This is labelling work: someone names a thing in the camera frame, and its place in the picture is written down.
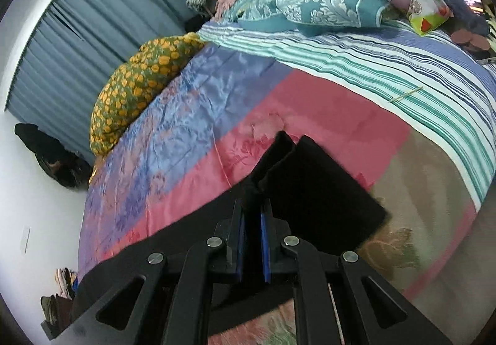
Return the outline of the colourful satin quilt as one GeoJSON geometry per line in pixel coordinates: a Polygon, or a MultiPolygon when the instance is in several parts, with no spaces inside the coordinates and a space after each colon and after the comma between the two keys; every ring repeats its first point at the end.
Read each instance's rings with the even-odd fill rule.
{"type": "Polygon", "coordinates": [[[248,177],[308,136],[388,212],[358,250],[455,343],[459,290],[442,284],[477,209],[451,158],[398,115],[269,57],[209,45],[95,166],[79,243],[80,316],[158,243],[188,249],[230,216],[248,177]]]}

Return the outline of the yellow green floral pillow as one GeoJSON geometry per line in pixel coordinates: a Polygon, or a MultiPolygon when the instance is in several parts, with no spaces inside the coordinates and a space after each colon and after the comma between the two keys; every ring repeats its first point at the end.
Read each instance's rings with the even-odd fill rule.
{"type": "Polygon", "coordinates": [[[92,153],[109,153],[124,131],[204,45],[192,32],[155,38],[116,68],[93,107],[89,133],[92,153]]]}

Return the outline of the blue grey curtain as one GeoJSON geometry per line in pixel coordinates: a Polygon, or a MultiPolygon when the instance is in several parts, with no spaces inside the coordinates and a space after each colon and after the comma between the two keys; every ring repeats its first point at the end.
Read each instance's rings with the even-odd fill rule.
{"type": "Polygon", "coordinates": [[[7,110],[88,162],[90,118],[113,71],[157,36],[181,35],[186,0],[52,0],[24,49],[7,110]]]}

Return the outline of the black bag on wall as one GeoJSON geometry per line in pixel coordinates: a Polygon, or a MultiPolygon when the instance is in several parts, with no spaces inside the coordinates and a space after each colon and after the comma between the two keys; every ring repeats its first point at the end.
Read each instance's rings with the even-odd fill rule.
{"type": "Polygon", "coordinates": [[[39,130],[36,124],[18,123],[14,133],[31,151],[48,177],[69,189],[87,189],[92,166],[80,155],[65,148],[56,138],[39,130]]]}

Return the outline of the striped bed sheet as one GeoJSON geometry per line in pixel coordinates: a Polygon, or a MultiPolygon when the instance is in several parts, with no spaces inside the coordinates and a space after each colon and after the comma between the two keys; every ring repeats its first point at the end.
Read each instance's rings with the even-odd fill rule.
{"type": "Polygon", "coordinates": [[[209,22],[199,35],[335,82],[395,114],[442,148],[481,207],[495,175],[495,69],[446,34],[421,37],[394,21],[314,37],[209,22]]]}

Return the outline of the black pants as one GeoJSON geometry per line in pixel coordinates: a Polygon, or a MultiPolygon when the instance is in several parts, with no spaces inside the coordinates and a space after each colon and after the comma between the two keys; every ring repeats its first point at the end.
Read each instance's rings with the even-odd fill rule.
{"type": "Polygon", "coordinates": [[[206,344],[287,300],[293,302],[290,280],[268,281],[264,275],[260,217],[266,206],[291,234],[334,256],[358,249],[387,218],[383,207],[313,139],[293,142],[284,132],[248,177],[213,201],[220,197],[241,200],[241,277],[212,307],[206,344]]]}

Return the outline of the teal floral blanket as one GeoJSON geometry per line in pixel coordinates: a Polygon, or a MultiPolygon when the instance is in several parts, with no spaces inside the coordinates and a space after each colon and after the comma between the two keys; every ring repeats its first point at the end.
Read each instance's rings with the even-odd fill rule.
{"type": "Polygon", "coordinates": [[[236,0],[222,21],[244,30],[317,36],[329,30],[378,28],[388,8],[386,0],[236,0]]]}

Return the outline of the clothes pile with blue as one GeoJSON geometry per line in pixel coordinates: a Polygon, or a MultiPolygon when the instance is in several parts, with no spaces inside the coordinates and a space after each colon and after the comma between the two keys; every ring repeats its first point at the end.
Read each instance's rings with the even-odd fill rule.
{"type": "Polygon", "coordinates": [[[78,289],[77,272],[63,268],[54,273],[58,291],[40,298],[45,320],[40,324],[46,337],[51,341],[57,338],[72,324],[72,306],[78,289]]]}

